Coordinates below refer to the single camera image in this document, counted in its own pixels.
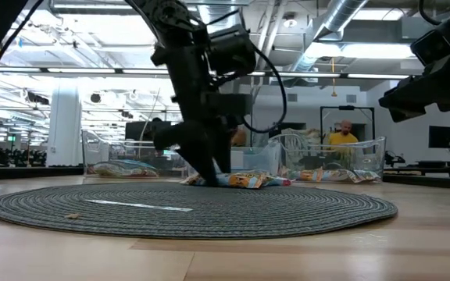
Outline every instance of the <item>small debris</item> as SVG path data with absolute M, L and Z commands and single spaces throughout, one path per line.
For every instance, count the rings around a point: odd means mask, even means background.
M 65 216 L 66 219 L 77 219 L 79 218 L 79 214 L 69 214 Z

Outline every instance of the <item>gray woven rug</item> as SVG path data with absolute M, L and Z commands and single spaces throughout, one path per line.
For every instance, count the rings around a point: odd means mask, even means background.
M 253 239 L 324 233 L 394 216 L 390 202 L 308 187 L 261 190 L 115 183 L 0 196 L 0 219 L 129 237 Z M 78 214 L 75 219 L 66 216 Z

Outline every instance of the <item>wooden floor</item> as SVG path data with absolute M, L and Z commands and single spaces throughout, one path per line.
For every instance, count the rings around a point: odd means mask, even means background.
M 95 181 L 4 180 L 0 195 Z M 100 237 L 0 222 L 0 280 L 450 281 L 450 190 L 386 183 L 317 186 L 387 199 L 399 215 L 310 237 L 238 241 Z

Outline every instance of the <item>yellow shirt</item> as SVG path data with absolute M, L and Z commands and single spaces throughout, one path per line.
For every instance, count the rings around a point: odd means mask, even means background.
M 357 140 L 357 138 L 351 133 L 348 133 L 346 136 L 344 136 L 342 133 L 332 133 L 329 136 L 329 144 L 333 145 L 354 144 L 356 142 L 359 142 L 359 140 Z

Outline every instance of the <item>man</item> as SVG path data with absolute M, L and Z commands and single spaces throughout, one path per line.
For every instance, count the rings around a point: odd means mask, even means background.
M 339 145 L 339 144 L 354 144 L 359 142 L 357 138 L 350 133 L 352 130 L 352 122 L 348 120 L 341 121 L 341 132 L 332 133 L 329 136 L 329 144 Z

